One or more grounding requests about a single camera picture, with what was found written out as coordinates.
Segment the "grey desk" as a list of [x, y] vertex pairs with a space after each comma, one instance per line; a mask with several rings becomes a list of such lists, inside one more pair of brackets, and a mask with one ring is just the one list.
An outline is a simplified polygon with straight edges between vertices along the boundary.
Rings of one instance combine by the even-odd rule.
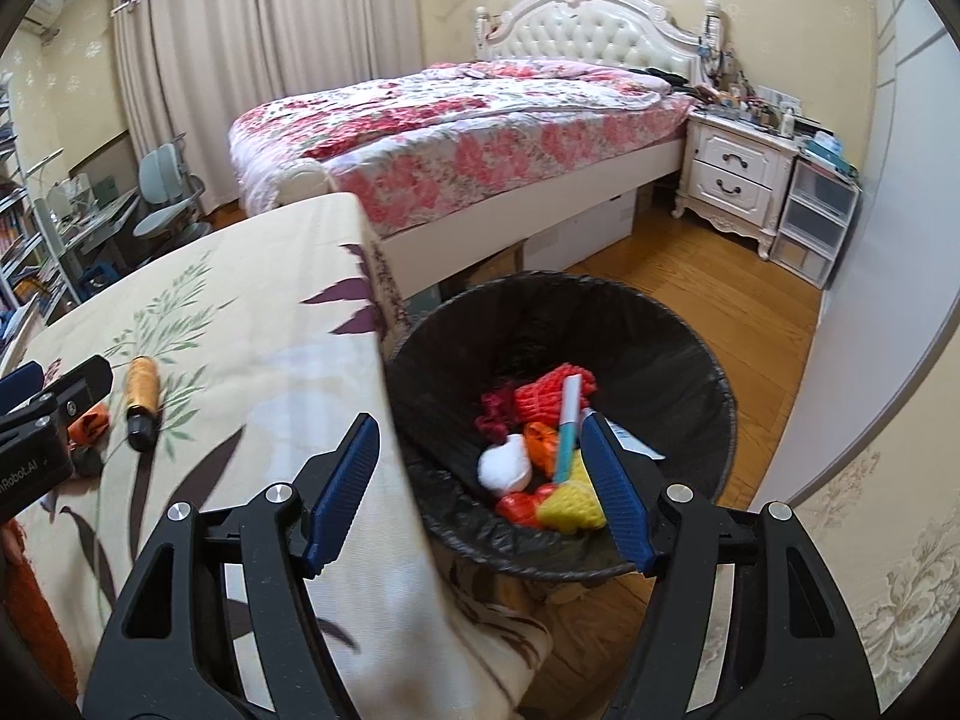
[[72, 221], [65, 226], [54, 226], [46, 238], [50, 252], [55, 257], [62, 257], [65, 252], [93, 238], [101, 229], [114, 229], [117, 224], [124, 224], [139, 201], [140, 192], [132, 188], [104, 208], [96, 208], [83, 215], [78, 221]]

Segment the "brown bottle black cap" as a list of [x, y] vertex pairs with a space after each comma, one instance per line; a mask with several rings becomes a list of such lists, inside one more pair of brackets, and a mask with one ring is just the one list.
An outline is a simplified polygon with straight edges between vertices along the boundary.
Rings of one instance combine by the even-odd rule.
[[160, 433], [160, 372], [148, 356], [130, 361], [125, 376], [127, 442], [135, 452], [155, 449]]

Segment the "plastic drawer unit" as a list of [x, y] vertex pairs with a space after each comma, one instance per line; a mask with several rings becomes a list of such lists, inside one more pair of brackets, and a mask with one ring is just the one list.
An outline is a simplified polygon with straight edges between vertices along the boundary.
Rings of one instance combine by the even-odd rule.
[[801, 154], [779, 216], [770, 259], [825, 289], [854, 226], [861, 188], [848, 177]]

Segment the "white bed with headboard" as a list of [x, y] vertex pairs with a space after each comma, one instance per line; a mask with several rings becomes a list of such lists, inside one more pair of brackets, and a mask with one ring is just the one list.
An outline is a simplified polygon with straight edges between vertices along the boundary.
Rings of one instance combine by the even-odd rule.
[[651, 0], [521, 0], [475, 55], [259, 104], [229, 129], [245, 213], [347, 192], [416, 294], [680, 166], [713, 37]]

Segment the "orange cloth scrap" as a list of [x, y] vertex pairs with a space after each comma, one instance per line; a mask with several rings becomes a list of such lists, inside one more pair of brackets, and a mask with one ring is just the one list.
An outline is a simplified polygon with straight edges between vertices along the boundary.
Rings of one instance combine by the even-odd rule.
[[96, 447], [101, 440], [109, 436], [109, 429], [109, 410], [104, 403], [98, 403], [70, 424], [68, 438], [75, 445]]

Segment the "pink floral quilt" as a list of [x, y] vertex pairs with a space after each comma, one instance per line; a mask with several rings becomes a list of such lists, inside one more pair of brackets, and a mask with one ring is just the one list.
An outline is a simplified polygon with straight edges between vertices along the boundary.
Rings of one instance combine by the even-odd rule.
[[247, 215], [359, 198], [381, 238], [682, 135], [695, 101], [646, 71], [576, 60], [438, 64], [277, 99], [229, 130]]

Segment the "white tissue ball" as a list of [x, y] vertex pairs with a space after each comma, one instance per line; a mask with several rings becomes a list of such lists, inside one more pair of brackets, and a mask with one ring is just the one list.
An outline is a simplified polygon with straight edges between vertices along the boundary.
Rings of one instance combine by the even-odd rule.
[[509, 434], [505, 444], [493, 445], [480, 455], [478, 483], [496, 497], [524, 491], [532, 479], [532, 463], [521, 434]]

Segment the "floral cream bed sheet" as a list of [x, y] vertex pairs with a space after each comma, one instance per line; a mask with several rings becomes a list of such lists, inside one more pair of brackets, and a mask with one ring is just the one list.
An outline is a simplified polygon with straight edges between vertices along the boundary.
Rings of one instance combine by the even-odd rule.
[[[89, 356], [160, 369], [155, 453], [112, 394], [104, 470], [21, 515], [26, 554], [78, 678], [169, 505], [244, 504], [332, 450], [358, 415], [391, 426], [384, 362], [407, 321], [376, 233], [348, 193], [233, 224], [135, 271], [37, 333], [57, 379]], [[342, 553], [309, 587], [366, 718], [512, 718], [550, 652], [544, 626], [449, 589], [386, 431]]]

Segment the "silver blue toothpaste tube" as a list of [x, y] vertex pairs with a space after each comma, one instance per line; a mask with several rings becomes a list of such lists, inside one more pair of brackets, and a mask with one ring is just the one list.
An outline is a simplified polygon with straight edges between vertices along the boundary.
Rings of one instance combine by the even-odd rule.
[[553, 483], [566, 483], [573, 468], [573, 452], [578, 438], [579, 413], [581, 413], [581, 385], [583, 376], [571, 374], [563, 380], [562, 408], [558, 421], [558, 444], [556, 444]]

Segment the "grey blue desk chair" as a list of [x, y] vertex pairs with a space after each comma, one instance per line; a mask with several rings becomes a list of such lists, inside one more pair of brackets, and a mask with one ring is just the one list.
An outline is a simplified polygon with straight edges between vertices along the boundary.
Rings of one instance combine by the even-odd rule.
[[190, 171], [184, 146], [185, 135], [178, 133], [140, 160], [139, 193], [148, 213], [133, 228], [135, 239], [158, 239], [167, 249], [178, 249], [212, 232], [200, 203], [205, 184]]

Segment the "white bookshelf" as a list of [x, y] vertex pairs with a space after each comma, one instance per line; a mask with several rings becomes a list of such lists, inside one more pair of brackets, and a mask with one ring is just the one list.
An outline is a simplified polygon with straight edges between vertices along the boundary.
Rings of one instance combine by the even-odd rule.
[[37, 221], [29, 179], [52, 156], [26, 171], [14, 125], [11, 78], [11, 73], [2, 75], [2, 302], [8, 309], [34, 302], [50, 325], [75, 307], [76, 291], [52, 252], [52, 238]]

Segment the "air conditioner unit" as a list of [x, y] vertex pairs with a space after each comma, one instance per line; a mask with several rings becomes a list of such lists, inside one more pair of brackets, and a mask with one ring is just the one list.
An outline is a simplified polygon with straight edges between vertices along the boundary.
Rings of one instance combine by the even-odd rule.
[[59, 34], [57, 20], [64, 9], [64, 0], [34, 0], [21, 20], [21, 28], [48, 44]]

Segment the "white nightstand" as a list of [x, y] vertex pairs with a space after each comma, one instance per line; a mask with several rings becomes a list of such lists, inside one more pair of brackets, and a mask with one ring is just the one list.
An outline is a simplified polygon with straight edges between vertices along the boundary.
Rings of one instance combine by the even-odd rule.
[[672, 216], [690, 211], [718, 232], [754, 239], [768, 260], [797, 153], [793, 140], [693, 110]]

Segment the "red foam fruit net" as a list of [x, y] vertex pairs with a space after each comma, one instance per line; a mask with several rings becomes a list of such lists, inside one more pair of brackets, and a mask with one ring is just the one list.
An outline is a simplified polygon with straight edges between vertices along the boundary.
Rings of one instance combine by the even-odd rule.
[[475, 427], [494, 445], [505, 444], [509, 434], [531, 422], [556, 429], [562, 414], [563, 385], [571, 376], [581, 378], [581, 406], [587, 408], [590, 397], [597, 392], [596, 378], [584, 367], [565, 362], [534, 382], [523, 385], [503, 382], [500, 387], [482, 395], [482, 411], [475, 420]]

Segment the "black trash bin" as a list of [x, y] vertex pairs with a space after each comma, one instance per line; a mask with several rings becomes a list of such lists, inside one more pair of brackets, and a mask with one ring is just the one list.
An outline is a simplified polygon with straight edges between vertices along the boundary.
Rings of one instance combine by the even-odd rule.
[[601, 278], [521, 273], [423, 317], [387, 362], [394, 433], [434, 543], [501, 574], [542, 582], [631, 572], [607, 530], [565, 536], [512, 525], [477, 479], [483, 395], [562, 362], [594, 374], [590, 405], [658, 450], [670, 481], [718, 499], [737, 447], [737, 403], [721, 363], [682, 317]]

